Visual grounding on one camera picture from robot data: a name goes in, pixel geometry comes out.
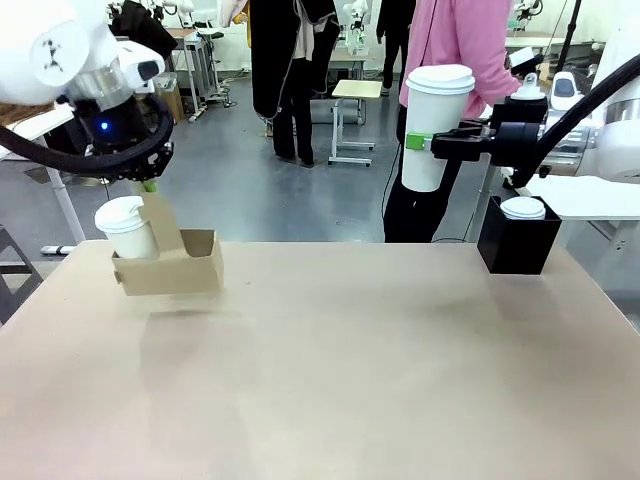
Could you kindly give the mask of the large white work table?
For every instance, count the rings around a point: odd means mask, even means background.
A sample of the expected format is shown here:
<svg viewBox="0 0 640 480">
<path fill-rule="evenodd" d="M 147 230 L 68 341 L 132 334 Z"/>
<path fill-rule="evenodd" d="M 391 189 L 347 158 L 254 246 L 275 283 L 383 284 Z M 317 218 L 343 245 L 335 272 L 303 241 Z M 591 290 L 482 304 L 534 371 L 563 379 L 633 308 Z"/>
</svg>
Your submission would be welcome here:
<svg viewBox="0 0 640 480">
<path fill-rule="evenodd" d="M 534 176 L 517 192 L 544 200 L 563 220 L 640 220 L 640 185 L 593 176 Z"/>
</svg>

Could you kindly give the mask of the distant person in black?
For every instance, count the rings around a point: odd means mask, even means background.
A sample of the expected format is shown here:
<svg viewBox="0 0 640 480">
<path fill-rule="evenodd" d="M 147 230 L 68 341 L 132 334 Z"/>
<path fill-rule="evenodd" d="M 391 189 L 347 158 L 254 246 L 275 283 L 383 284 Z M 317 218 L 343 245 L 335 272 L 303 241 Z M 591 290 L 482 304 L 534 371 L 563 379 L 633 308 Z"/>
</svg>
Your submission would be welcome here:
<svg viewBox="0 0 640 480">
<path fill-rule="evenodd" d="M 400 79 L 404 78 L 408 56 L 409 33 L 416 0 L 381 0 L 376 24 L 376 38 L 385 44 L 381 95 L 388 96 L 394 81 L 394 65 L 401 56 Z"/>
</svg>

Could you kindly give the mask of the tall white lidded paper cup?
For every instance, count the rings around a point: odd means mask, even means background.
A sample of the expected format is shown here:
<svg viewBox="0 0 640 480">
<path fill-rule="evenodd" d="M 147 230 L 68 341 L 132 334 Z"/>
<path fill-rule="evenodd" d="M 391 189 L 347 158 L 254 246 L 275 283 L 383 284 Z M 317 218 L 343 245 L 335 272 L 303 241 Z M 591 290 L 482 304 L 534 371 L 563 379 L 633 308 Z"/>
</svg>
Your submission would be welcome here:
<svg viewBox="0 0 640 480">
<path fill-rule="evenodd" d="M 458 127 L 475 79 L 464 65 L 421 66 L 409 74 L 406 86 L 401 181 L 411 191 L 432 192 L 440 186 L 446 162 L 435 159 L 428 144 L 435 134 Z"/>
</svg>

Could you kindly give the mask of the person in black clothes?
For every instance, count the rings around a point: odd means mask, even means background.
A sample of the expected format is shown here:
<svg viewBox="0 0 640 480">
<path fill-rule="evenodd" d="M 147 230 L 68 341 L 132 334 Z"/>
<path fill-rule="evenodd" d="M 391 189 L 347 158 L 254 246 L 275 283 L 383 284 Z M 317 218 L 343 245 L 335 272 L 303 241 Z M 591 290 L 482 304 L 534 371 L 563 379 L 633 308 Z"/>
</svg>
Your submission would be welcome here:
<svg viewBox="0 0 640 480">
<path fill-rule="evenodd" d="M 314 165 L 311 98 L 327 92 L 340 24 L 334 0 L 249 0 L 253 107 L 276 156 Z"/>
</svg>

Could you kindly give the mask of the black metal frame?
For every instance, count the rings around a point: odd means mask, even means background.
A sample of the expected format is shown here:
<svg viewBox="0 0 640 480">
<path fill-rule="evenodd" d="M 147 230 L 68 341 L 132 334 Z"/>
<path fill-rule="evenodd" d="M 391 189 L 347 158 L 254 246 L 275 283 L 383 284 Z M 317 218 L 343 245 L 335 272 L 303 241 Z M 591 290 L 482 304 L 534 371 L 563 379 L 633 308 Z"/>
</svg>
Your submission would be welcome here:
<svg viewBox="0 0 640 480">
<path fill-rule="evenodd" d="M 3 326 L 43 279 L 6 228 L 0 224 L 0 254 L 11 250 L 19 258 L 14 263 L 0 262 L 0 326 Z"/>
</svg>

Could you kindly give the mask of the black square box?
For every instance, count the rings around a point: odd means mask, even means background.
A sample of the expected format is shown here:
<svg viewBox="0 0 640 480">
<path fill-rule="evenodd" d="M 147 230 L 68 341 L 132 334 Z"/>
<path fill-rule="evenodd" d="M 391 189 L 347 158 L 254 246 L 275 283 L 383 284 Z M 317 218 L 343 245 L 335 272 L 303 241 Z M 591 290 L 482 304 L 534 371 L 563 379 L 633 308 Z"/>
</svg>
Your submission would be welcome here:
<svg viewBox="0 0 640 480">
<path fill-rule="evenodd" d="M 539 275 L 559 232 L 562 220 L 548 206 L 544 220 L 510 220 L 500 210 L 504 201 L 489 200 L 477 249 L 491 274 Z"/>
</svg>

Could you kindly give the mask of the black draped jacket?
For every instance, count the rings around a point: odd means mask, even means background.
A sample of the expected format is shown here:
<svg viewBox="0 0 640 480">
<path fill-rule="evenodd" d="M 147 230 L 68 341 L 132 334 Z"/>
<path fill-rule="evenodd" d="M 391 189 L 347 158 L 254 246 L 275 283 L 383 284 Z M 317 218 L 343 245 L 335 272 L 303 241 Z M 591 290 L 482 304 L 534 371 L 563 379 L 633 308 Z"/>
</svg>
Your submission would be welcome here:
<svg viewBox="0 0 640 480">
<path fill-rule="evenodd" d="M 148 9 L 133 0 L 124 0 L 119 7 L 110 6 L 111 32 L 116 36 L 126 36 L 158 53 L 167 60 L 177 47 L 173 36 L 154 19 Z"/>
</svg>

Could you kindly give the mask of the brown cardboard cup carrier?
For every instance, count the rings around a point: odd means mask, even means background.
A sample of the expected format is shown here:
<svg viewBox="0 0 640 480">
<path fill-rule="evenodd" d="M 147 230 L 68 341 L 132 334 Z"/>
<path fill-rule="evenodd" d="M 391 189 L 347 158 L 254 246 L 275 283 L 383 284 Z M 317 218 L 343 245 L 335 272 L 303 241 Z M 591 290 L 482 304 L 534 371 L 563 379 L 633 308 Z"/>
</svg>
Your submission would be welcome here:
<svg viewBox="0 0 640 480">
<path fill-rule="evenodd" d="M 114 253 L 114 275 L 128 296 L 214 293 L 224 288 L 224 262 L 214 230 L 181 229 L 157 193 L 144 193 L 141 216 L 151 228 L 158 256 L 125 259 Z"/>
</svg>

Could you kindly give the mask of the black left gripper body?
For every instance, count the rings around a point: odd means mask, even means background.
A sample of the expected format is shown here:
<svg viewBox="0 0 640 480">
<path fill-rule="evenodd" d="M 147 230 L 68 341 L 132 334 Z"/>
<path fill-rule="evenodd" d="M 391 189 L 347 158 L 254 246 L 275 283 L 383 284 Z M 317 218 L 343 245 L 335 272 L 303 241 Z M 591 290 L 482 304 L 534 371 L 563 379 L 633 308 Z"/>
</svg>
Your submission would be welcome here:
<svg viewBox="0 0 640 480">
<path fill-rule="evenodd" d="M 110 181 L 146 182 L 162 175 L 174 153 L 174 116 L 159 96 L 131 97 L 100 110 L 93 100 L 75 104 L 89 139 L 80 173 Z"/>
</svg>

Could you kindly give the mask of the brown cardboard storage box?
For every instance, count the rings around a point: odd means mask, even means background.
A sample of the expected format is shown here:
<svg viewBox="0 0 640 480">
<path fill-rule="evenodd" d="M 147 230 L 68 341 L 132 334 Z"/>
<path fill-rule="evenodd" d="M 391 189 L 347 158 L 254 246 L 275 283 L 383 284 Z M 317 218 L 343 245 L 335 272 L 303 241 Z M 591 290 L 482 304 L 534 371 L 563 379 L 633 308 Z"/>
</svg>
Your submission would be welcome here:
<svg viewBox="0 0 640 480">
<path fill-rule="evenodd" d="M 175 80 L 169 80 L 165 84 L 156 82 L 155 89 L 158 96 L 166 103 L 174 122 L 179 123 L 185 119 L 184 106 L 180 94 L 180 89 Z"/>
</svg>

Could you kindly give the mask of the black light stand pole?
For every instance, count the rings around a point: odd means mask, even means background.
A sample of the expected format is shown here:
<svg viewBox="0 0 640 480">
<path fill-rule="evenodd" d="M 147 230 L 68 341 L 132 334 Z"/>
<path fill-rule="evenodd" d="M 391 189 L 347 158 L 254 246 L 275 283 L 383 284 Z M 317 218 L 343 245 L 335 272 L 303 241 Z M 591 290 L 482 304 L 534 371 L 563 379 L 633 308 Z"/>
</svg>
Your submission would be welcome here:
<svg viewBox="0 0 640 480">
<path fill-rule="evenodd" d="M 558 62 L 556 65 L 556 72 L 559 73 L 564 70 L 564 66 L 566 64 L 568 52 L 571 46 L 571 42 L 573 40 L 573 36 L 575 30 L 577 28 L 578 17 L 580 13 L 580 9 L 582 6 L 583 0 L 575 0 L 574 8 L 567 26 L 566 36 L 562 45 L 562 49 L 558 58 Z"/>
</svg>

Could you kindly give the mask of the short white lidded paper cup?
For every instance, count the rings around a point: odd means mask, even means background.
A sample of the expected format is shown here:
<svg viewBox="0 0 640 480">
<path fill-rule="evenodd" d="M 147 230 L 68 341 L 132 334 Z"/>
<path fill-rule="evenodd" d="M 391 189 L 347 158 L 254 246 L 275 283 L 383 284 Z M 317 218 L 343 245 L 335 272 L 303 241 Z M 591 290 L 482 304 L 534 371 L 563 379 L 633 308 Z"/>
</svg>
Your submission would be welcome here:
<svg viewBox="0 0 640 480">
<path fill-rule="evenodd" d="M 141 196 L 124 196 L 104 203 L 95 213 L 94 223 L 112 243 L 122 259 L 156 259 L 158 248 L 151 225 L 140 213 Z"/>
</svg>

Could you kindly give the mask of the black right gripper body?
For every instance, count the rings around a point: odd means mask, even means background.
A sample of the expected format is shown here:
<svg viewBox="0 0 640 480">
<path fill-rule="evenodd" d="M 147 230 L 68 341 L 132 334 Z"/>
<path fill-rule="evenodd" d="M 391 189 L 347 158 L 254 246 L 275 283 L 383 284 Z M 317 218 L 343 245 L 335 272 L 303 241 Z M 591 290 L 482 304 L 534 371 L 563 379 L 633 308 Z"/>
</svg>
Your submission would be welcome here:
<svg viewBox="0 0 640 480">
<path fill-rule="evenodd" d="M 483 152 L 492 165 L 536 168 L 541 163 L 537 143 L 548 113 L 548 100 L 499 100 L 490 116 L 490 135 L 483 140 Z"/>
</svg>

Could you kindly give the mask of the person's right forearm pink sleeve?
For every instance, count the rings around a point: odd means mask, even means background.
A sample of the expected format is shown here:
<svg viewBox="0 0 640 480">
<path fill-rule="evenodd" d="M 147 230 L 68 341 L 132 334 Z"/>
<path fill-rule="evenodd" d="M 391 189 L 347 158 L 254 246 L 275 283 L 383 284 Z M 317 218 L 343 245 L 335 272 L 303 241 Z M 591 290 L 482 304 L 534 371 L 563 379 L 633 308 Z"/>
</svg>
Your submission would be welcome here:
<svg viewBox="0 0 640 480">
<path fill-rule="evenodd" d="M 473 63 L 475 87 L 467 103 L 468 118 L 479 118 L 486 106 L 493 106 L 520 88 L 520 82 L 505 68 L 504 60 L 505 55 L 498 53 Z"/>
</svg>

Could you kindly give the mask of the white flat handheld device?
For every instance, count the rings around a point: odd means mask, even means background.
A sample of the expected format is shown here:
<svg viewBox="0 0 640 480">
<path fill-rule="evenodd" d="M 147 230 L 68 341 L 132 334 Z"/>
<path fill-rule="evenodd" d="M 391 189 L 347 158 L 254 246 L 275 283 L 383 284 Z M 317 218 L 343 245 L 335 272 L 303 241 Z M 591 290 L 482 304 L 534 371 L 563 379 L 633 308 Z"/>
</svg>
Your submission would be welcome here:
<svg viewBox="0 0 640 480">
<path fill-rule="evenodd" d="M 544 60 L 544 56 L 531 46 L 510 51 L 507 58 L 510 69 L 516 69 L 525 65 L 538 65 Z"/>
</svg>

